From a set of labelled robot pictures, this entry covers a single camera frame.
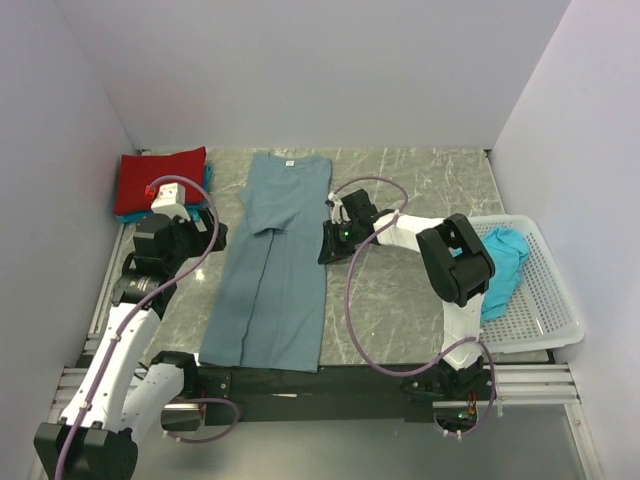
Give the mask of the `grey-blue t-shirt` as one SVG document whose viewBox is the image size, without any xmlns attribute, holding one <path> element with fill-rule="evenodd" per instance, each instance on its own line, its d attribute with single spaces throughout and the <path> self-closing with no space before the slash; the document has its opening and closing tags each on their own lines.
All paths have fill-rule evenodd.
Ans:
<svg viewBox="0 0 640 480">
<path fill-rule="evenodd" d="M 327 292 L 318 257 L 331 175 L 323 157 L 254 155 L 200 363 L 317 370 Z"/>
</svg>

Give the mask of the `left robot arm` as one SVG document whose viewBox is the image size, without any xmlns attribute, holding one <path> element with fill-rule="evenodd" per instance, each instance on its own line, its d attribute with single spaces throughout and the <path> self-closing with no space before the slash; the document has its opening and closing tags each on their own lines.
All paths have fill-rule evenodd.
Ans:
<svg viewBox="0 0 640 480">
<path fill-rule="evenodd" d="M 165 406 L 174 400 L 205 403 L 191 353 L 163 351 L 143 377 L 136 371 L 178 281 L 188 274 L 184 263 L 223 250 L 227 231 L 208 207 L 198 220 L 153 213 L 137 223 L 84 379 L 59 418 L 36 431 L 34 446 L 48 478 L 129 479 L 139 444 Z"/>
</svg>

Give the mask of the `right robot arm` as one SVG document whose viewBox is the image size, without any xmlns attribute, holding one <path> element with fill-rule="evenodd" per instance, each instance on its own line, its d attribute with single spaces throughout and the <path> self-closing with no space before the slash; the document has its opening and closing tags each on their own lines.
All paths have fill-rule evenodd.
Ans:
<svg viewBox="0 0 640 480">
<path fill-rule="evenodd" d="M 481 307 L 495 275 L 495 264 L 483 242 L 462 214 L 447 218 L 380 211 L 359 189 L 344 197 L 331 192 L 330 218 L 323 223 L 318 263 L 350 259 L 344 295 L 347 330 L 360 356 L 374 370 L 404 378 L 431 399 L 472 396 L 485 371 L 486 346 L 479 340 Z M 351 282 L 356 261 L 369 244 L 399 247 L 420 254 L 432 289 L 442 301 L 444 334 L 441 352 L 428 364 L 395 371 L 374 362 L 358 341 L 351 320 Z"/>
</svg>

